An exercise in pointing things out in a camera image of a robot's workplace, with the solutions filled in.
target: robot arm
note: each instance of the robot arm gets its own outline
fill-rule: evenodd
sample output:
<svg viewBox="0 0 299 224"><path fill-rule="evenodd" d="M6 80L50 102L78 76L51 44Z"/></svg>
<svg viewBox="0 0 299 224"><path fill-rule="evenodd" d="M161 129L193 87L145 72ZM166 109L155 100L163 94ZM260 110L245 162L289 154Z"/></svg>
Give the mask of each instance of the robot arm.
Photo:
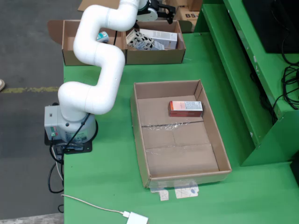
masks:
<svg viewBox="0 0 299 224"><path fill-rule="evenodd" d="M147 0L121 0L118 9L92 5L81 18L75 37L74 54L83 63L101 67L96 86L78 82L64 83L58 91L63 118L81 121L86 113L104 114L114 105L121 81L125 57L116 46L96 42L101 28L117 31L131 29L138 9L144 8Z"/></svg>
<svg viewBox="0 0 299 224"><path fill-rule="evenodd" d="M169 12L158 12L160 7ZM97 42L99 30L127 31L136 19L153 21L158 16L172 23L174 11L173 7L161 5L157 0L120 0L118 9L92 5L84 11L73 50L81 62L101 67L100 77L95 86L67 82L59 88L60 105L45 107L45 130L49 140L89 141L96 135L94 114L109 112L115 103L125 56L118 47Z"/></svg>

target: open cardboard box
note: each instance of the open cardboard box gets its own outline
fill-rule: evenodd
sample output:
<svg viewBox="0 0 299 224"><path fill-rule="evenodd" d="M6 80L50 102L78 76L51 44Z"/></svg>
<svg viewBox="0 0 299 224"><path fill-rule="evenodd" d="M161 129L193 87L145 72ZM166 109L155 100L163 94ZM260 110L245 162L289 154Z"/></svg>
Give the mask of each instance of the open cardboard box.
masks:
<svg viewBox="0 0 299 224"><path fill-rule="evenodd" d="M167 21L137 22L140 29L158 30L178 34L176 49L137 50L127 46L127 64L177 64L182 63L186 51L181 28L177 21L168 24Z"/></svg>
<svg viewBox="0 0 299 224"><path fill-rule="evenodd" d="M203 116L169 117L171 100L201 101ZM131 114L145 188L218 182L232 171L201 81L135 83Z"/></svg>
<svg viewBox="0 0 299 224"><path fill-rule="evenodd" d="M114 8L117 9L119 6L120 0L82 0L78 11L84 11L87 7L91 5L100 5L105 6L108 8ZM163 1L163 4L170 5L176 7L176 11L178 10L178 7L184 6L188 8L187 6L187 0L167 0ZM187 17L187 16L176 16L175 20L179 21L179 24L181 26L182 33L191 33L194 31L194 26L196 24L196 20L194 21L193 17Z"/></svg>
<svg viewBox="0 0 299 224"><path fill-rule="evenodd" d="M73 51L74 39L79 27L80 20L51 20L48 22L48 31L52 40L62 45L62 54L65 65L86 65L80 62ZM109 36L108 44L113 44L115 31L102 28L100 32L106 31ZM119 47L126 56L126 37L124 32L117 32L115 45Z"/></svg>

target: black monitor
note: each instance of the black monitor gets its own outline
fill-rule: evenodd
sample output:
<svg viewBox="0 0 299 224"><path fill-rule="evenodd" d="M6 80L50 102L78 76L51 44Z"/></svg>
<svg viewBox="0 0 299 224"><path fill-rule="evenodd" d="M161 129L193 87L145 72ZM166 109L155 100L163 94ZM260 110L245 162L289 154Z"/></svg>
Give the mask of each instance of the black monitor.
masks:
<svg viewBox="0 0 299 224"><path fill-rule="evenodd" d="M268 53L299 53L299 0L243 0Z"/></svg>

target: white product box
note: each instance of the white product box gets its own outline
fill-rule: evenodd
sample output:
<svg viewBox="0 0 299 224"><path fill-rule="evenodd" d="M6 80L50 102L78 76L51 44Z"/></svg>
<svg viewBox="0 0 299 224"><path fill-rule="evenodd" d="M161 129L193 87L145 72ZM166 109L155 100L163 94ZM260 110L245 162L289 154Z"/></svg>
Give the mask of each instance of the white product box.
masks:
<svg viewBox="0 0 299 224"><path fill-rule="evenodd" d="M148 36L149 38L153 38L155 41L163 44L167 49L176 49L178 42L178 34L149 30L149 29L140 29L140 33Z"/></svg>
<svg viewBox="0 0 299 224"><path fill-rule="evenodd" d="M164 50L164 45L133 29L126 37L127 45L137 50Z"/></svg>

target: concrete floor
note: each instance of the concrete floor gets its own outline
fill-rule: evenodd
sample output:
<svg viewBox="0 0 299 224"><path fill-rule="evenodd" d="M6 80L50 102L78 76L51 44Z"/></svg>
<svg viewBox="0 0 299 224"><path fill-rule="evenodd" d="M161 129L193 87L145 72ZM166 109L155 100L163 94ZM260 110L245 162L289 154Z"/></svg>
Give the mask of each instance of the concrete floor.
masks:
<svg viewBox="0 0 299 224"><path fill-rule="evenodd" d="M43 144L44 107L57 102L57 92L25 88L62 84L61 46L50 39L47 21L80 19L80 2L0 1L0 78L7 84L0 93L0 220L57 213L63 202L48 191L53 160ZM52 180L60 189L55 171Z"/></svg>

